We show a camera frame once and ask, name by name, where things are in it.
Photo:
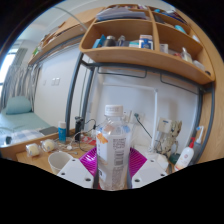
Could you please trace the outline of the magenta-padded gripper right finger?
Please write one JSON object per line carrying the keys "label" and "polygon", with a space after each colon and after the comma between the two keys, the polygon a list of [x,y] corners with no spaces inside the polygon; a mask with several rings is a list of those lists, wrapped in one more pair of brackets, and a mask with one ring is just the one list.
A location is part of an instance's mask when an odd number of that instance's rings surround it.
{"label": "magenta-padded gripper right finger", "polygon": [[144,156],[131,148],[128,164],[128,188],[135,189],[146,186],[167,175],[168,161],[162,155],[153,153]]}

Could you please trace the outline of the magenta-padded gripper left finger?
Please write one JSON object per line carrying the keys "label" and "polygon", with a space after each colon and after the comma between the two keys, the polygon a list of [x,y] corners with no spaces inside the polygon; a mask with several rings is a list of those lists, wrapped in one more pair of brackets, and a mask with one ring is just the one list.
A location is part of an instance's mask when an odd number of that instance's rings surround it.
{"label": "magenta-padded gripper left finger", "polygon": [[89,150],[79,159],[70,159],[58,176],[84,188],[98,188],[97,150]]}

